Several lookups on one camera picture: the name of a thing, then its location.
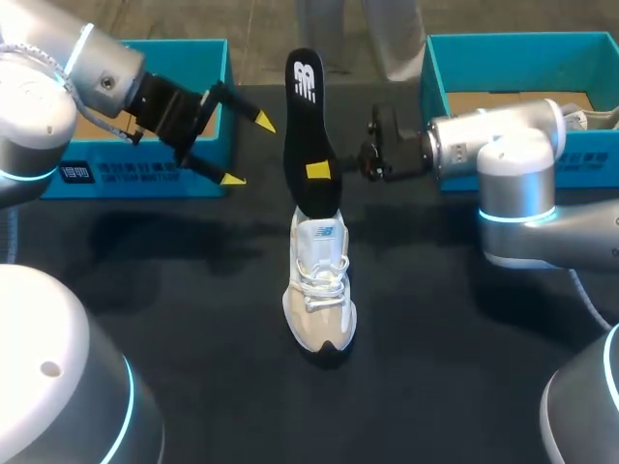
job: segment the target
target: shoe tongue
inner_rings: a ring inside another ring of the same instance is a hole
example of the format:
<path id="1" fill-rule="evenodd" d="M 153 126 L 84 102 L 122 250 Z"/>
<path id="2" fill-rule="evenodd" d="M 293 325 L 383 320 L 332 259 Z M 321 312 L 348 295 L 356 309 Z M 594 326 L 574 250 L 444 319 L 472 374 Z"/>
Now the shoe tongue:
<path id="1" fill-rule="evenodd" d="M 306 273 L 316 264 L 339 265 L 344 230 L 336 219 L 305 220 L 297 228 L 297 257 Z"/>

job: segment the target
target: teal box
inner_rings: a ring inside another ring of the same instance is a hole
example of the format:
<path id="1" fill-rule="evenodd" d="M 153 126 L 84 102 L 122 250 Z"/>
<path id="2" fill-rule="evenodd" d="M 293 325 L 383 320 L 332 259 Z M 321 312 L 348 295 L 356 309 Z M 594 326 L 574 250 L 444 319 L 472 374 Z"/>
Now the teal box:
<path id="1" fill-rule="evenodd" d="M 450 92 L 583 92 L 593 109 L 619 106 L 619 48 L 606 32 L 432 35 L 421 102 L 425 123 L 451 114 Z M 619 130 L 568 132 L 559 188 L 619 187 Z M 477 178 L 443 190 L 476 190 Z"/>
<path id="2" fill-rule="evenodd" d="M 144 53 L 149 73 L 165 76 L 190 90 L 204 93 L 218 79 L 233 88 L 226 40 L 125 41 L 124 44 Z M 234 132 L 234 113 L 219 105 L 214 136 L 199 137 L 193 152 L 228 168 Z M 176 169 L 173 150 L 157 138 L 143 138 L 137 146 L 115 138 L 75 139 L 62 162 L 43 199 L 224 196 L 224 189 L 208 179 L 187 169 Z M 69 167 L 69 175 L 67 172 L 61 175 L 62 166 Z M 90 176 L 86 176 L 83 166 Z"/>

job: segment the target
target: cable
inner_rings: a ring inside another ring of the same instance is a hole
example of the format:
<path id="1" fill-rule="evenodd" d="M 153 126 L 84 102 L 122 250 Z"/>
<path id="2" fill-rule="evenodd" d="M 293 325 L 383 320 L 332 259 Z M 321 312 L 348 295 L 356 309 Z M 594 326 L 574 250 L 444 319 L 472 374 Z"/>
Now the cable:
<path id="1" fill-rule="evenodd" d="M 49 56 L 47 53 L 45 53 L 44 51 L 42 51 L 41 49 L 33 45 L 28 45 L 24 43 L 0 43 L 0 53 L 17 53 L 17 54 L 26 55 L 26 56 L 29 56 L 30 58 L 33 58 L 39 61 L 43 65 L 46 65 L 48 68 L 54 71 L 54 73 L 59 78 L 62 79 L 65 89 L 67 90 L 67 92 L 71 94 L 71 96 L 73 97 L 75 101 L 75 106 L 77 107 L 77 111 L 79 111 L 79 113 L 84 117 L 84 119 L 91 122 L 98 128 L 103 129 L 104 131 L 113 133 L 117 137 L 127 142 L 131 142 L 129 137 L 124 132 L 122 132 L 118 128 L 111 126 L 107 122 L 99 119 L 97 116 L 93 115 L 88 110 L 88 108 L 86 108 L 86 105 L 83 103 L 83 101 L 79 97 L 77 89 L 75 89 L 75 86 L 73 82 L 71 81 L 71 78 L 65 73 L 65 70 L 63 69 L 63 67 L 60 66 L 60 64 L 56 60 L 54 60 L 51 56 Z"/>
<path id="2" fill-rule="evenodd" d="M 578 277 L 578 274 L 576 273 L 576 271 L 574 269 L 568 269 L 568 273 L 570 273 L 572 282 L 574 283 L 574 286 L 576 287 L 576 292 L 578 292 L 578 295 L 582 299 L 582 302 L 584 303 L 587 310 L 591 313 L 591 315 L 596 320 L 596 322 L 600 325 L 600 327 L 602 327 L 606 332 L 610 332 L 610 330 L 612 329 L 612 326 L 606 322 L 604 317 L 600 314 L 600 312 L 596 309 L 596 307 L 591 302 L 591 299 L 589 298 L 587 291 L 584 289 L 584 286 L 582 285 L 582 282 L 580 281 L 580 278 Z"/>

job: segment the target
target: person's legs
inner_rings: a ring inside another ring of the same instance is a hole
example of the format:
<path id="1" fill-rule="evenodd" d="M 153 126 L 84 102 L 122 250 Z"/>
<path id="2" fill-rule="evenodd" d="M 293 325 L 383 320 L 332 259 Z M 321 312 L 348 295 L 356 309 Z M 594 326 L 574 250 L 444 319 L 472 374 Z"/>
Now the person's legs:
<path id="1" fill-rule="evenodd" d="M 299 44 L 316 50 L 328 71 L 344 70 L 344 0 L 296 0 Z"/>
<path id="2" fill-rule="evenodd" d="M 363 0 L 363 4 L 384 77 L 391 81 L 419 77 L 426 46 L 420 0 Z"/>

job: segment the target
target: gray floor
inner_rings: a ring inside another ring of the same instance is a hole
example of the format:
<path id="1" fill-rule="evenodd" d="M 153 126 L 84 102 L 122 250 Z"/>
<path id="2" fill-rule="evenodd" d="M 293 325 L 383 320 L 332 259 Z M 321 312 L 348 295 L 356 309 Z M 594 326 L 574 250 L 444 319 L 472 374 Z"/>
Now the gray floor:
<path id="1" fill-rule="evenodd" d="M 235 79 L 282 81 L 296 44 L 294 0 L 52 0 L 120 39 L 230 40 Z M 619 38 L 617 0 L 421 0 L 429 33 L 604 30 Z M 378 73 L 361 0 L 346 0 L 347 82 Z"/>

